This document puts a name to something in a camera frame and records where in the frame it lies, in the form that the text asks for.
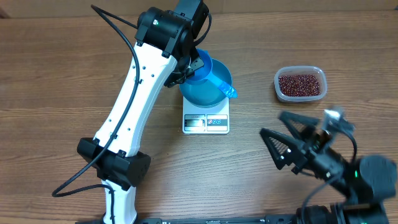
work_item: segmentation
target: digital kitchen scale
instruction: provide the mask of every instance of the digital kitchen scale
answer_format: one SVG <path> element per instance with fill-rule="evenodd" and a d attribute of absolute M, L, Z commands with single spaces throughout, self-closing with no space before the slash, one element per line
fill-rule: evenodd
<path fill-rule="evenodd" d="M 183 97 L 182 131 L 185 134 L 228 134 L 229 99 L 212 108 L 200 108 Z"/>

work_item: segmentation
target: red beans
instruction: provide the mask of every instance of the red beans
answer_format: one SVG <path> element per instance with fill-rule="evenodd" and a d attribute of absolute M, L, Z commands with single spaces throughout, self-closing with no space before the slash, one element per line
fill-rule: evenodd
<path fill-rule="evenodd" d="M 286 96 L 318 96 L 321 94 L 315 75 L 286 75 L 279 77 L 279 88 Z"/>

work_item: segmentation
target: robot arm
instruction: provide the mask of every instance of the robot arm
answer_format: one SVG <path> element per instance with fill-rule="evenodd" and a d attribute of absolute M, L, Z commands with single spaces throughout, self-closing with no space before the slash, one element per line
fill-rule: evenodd
<path fill-rule="evenodd" d="M 107 120 L 93 139 L 83 138 L 78 145 L 78 153 L 87 162 L 97 159 L 93 167 L 102 184 L 108 186 L 103 223 L 134 223 L 136 186 L 150 164 L 150 157 L 138 151 L 145 123 L 163 85 L 171 87 L 183 83 L 203 66 L 195 48 L 198 42 L 193 40 L 207 15 L 208 8 L 202 0 L 181 0 L 174 12 L 152 7 L 140 15 L 134 46 L 139 66 L 133 59 Z M 134 90 L 137 69 L 140 80 L 136 97 L 115 135 L 113 131 Z M 106 152 L 98 158 L 104 149 Z"/>
<path fill-rule="evenodd" d="M 149 44 L 143 44 L 141 47 L 136 44 L 134 50 L 136 51 L 140 68 L 137 68 L 134 60 L 132 60 L 126 81 L 113 109 L 94 137 L 99 140 L 99 145 L 104 147 L 129 101 L 134 88 L 136 69 L 140 69 L 141 80 L 136 97 L 118 131 L 117 137 L 108 147 L 108 150 L 114 153 L 118 153 L 119 150 L 124 151 L 126 157 L 137 154 L 142 131 L 149 113 L 154 106 L 160 89 L 177 65 L 177 61 L 173 56 L 165 58 L 162 56 L 160 49 Z"/>
<path fill-rule="evenodd" d="M 269 223 L 287 224 L 387 224 L 388 218 L 383 201 L 395 197 L 397 181 L 396 164 L 379 155 L 356 159 L 356 142 L 353 139 L 354 126 L 344 119 L 342 108 L 325 110 L 322 133 L 316 133 L 319 120 L 289 112 L 282 112 L 279 119 L 286 125 L 293 138 L 282 133 L 262 129 L 260 132 L 276 166 L 282 169 L 294 164 L 292 172 L 310 170 L 316 178 L 325 180 L 305 200 L 303 207 L 293 216 L 267 215 Z M 347 162 L 330 148 L 337 133 L 348 136 L 354 146 L 354 156 Z M 326 207 L 306 207 L 310 197 L 330 184 L 342 193 L 347 201 Z"/>
<path fill-rule="evenodd" d="M 138 153 L 142 131 L 144 130 L 149 113 L 152 110 L 160 89 L 177 65 L 174 57 L 163 57 L 160 49 L 149 44 L 143 44 L 141 47 L 135 45 L 134 50 L 139 59 L 140 68 L 137 68 L 134 60 L 132 60 L 126 81 L 114 107 L 94 137 L 99 141 L 99 146 L 104 147 L 129 101 L 134 88 L 135 69 L 140 69 L 141 81 L 137 89 L 137 97 L 134 99 L 131 109 L 119 129 L 116 139 L 108 147 L 108 150 L 115 154 L 123 151 L 125 157 L 133 157 Z M 123 190 L 121 186 L 109 179 L 102 180 L 102 183 L 111 186 L 114 190 L 113 210 L 115 223 L 133 223 L 137 215 L 134 208 L 136 188 L 130 187 L 128 190 Z M 105 195 L 106 215 L 103 221 L 104 223 L 111 223 L 112 198 L 108 189 L 105 190 Z"/>

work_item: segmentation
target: wooden table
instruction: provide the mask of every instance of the wooden table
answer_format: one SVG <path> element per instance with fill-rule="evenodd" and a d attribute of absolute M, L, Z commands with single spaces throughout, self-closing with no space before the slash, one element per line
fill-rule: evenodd
<path fill-rule="evenodd" d="M 135 30 L 120 27 L 133 40 Z M 215 15 L 200 47 L 233 73 L 239 98 L 231 100 L 231 132 L 183 135 L 182 96 L 178 87 L 163 88 L 142 136 L 141 151 L 153 161 L 137 190 L 141 217 L 294 213 L 322 182 L 275 168 L 258 132 L 286 132 L 277 119 L 282 110 L 321 118 L 330 105 L 344 106 L 359 155 L 398 161 L 397 27 L 397 11 Z M 77 143 L 106 119 L 130 61 L 100 17 L 0 19 L 0 223 L 73 223 L 103 214 L 100 189 L 50 194 L 86 164 Z M 274 75 L 289 65 L 322 68 L 327 96 L 279 103 Z M 345 138 L 334 149 L 352 155 Z M 90 169 L 68 189 L 99 182 Z M 340 200 L 327 188 L 311 204 Z M 386 207 L 398 223 L 398 199 Z"/>

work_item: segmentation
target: clear plastic tub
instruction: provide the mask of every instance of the clear plastic tub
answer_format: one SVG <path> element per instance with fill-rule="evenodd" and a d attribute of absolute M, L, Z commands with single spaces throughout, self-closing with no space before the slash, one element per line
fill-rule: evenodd
<path fill-rule="evenodd" d="M 317 96 L 287 96 L 283 94 L 279 87 L 279 77 L 285 75 L 315 75 L 319 82 L 320 95 Z M 281 102 L 300 103 L 317 101 L 322 99 L 328 91 L 325 73 L 315 66 L 289 66 L 281 68 L 275 75 L 275 90 L 278 100 Z"/>

